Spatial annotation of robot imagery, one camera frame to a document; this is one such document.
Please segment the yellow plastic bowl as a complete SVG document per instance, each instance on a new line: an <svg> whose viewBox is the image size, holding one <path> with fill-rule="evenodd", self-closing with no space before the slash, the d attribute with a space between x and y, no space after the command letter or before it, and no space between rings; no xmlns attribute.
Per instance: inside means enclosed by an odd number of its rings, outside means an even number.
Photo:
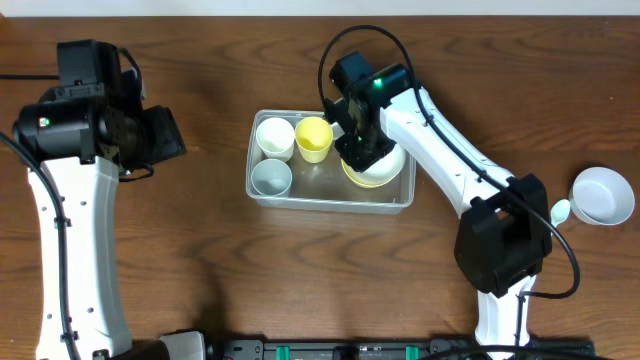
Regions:
<svg viewBox="0 0 640 360"><path fill-rule="evenodd" d="M377 181L377 182L372 182L372 183L370 183L370 182L364 182L364 181L359 180L359 179L356 177L356 172L354 172L354 171L353 171L353 170L352 170L352 169L351 169L351 168L346 164L346 162L345 162L344 160L342 160L342 161L341 161L341 166L342 166L342 169L343 169L343 171L344 171L345 175L347 176L347 178L348 178L351 182L353 182L355 185L357 185L357 186L359 186L359 187L361 187L361 188L365 188L365 189L374 189L374 188L379 188L379 187L382 187L382 186L386 185L387 183L389 183L389 182L391 182L391 181L393 180L393 178L392 178L392 177L387 177L387 178L384 178L384 179L382 179L382 180L380 180L380 181Z"/></svg>

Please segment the yellow plastic cup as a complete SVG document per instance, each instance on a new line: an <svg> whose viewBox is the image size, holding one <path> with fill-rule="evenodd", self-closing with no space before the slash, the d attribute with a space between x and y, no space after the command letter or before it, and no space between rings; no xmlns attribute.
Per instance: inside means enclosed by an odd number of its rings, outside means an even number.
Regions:
<svg viewBox="0 0 640 360"><path fill-rule="evenodd" d="M305 161L320 163L333 142L333 129L323 118L306 117L296 125L295 140Z"/></svg>

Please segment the grey plastic cup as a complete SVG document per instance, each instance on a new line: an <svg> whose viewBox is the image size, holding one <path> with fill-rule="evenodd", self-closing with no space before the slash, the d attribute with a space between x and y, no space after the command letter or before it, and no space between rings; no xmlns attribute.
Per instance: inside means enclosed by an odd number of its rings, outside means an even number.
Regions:
<svg viewBox="0 0 640 360"><path fill-rule="evenodd" d="M264 196L287 197L293 183L289 166L278 159L266 159L251 172L251 185Z"/></svg>

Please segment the mint green plastic spoon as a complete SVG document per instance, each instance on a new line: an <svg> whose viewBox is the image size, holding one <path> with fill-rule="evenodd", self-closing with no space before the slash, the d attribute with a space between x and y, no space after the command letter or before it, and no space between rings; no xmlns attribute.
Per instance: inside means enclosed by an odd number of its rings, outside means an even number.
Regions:
<svg viewBox="0 0 640 360"><path fill-rule="evenodd" d="M565 222L571 213L571 203L568 199L557 201L550 210L551 225L557 228L561 223Z"/></svg>

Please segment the white plastic bowl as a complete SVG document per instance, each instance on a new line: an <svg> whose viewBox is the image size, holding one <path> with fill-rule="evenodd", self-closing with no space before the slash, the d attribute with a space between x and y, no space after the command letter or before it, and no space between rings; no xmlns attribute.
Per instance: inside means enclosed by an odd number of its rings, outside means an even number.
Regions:
<svg viewBox="0 0 640 360"><path fill-rule="evenodd" d="M403 169L405 162L406 151L399 144L396 144L389 154L376 161L363 172L357 172L348 166L356 172L356 177L359 180L372 183L387 177L394 179Z"/></svg>
<svg viewBox="0 0 640 360"><path fill-rule="evenodd" d="M619 225L635 209L635 195L629 182L605 167L582 171L571 186L569 201L574 215L591 225Z"/></svg>

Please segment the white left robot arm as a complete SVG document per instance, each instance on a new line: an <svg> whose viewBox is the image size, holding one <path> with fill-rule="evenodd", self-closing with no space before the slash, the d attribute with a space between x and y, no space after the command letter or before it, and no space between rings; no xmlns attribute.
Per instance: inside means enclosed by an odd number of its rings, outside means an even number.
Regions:
<svg viewBox="0 0 640 360"><path fill-rule="evenodd" d="M28 166L41 237L38 359L185 359L202 339L135 346L121 304L115 200L131 172L184 154L171 111L131 93L55 88L25 106L10 141Z"/></svg>

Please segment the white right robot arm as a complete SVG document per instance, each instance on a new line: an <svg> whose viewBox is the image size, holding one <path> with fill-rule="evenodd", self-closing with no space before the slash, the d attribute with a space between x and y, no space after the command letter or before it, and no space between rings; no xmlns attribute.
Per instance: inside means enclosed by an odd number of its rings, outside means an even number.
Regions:
<svg viewBox="0 0 640 360"><path fill-rule="evenodd" d="M552 250L542 182L534 175L517 178L486 159L401 64L374 71L352 54L338 60L329 77L341 97L325 108L344 132L335 147L346 167L363 175L402 150L458 215L454 256L478 294L477 343L528 344L526 299Z"/></svg>

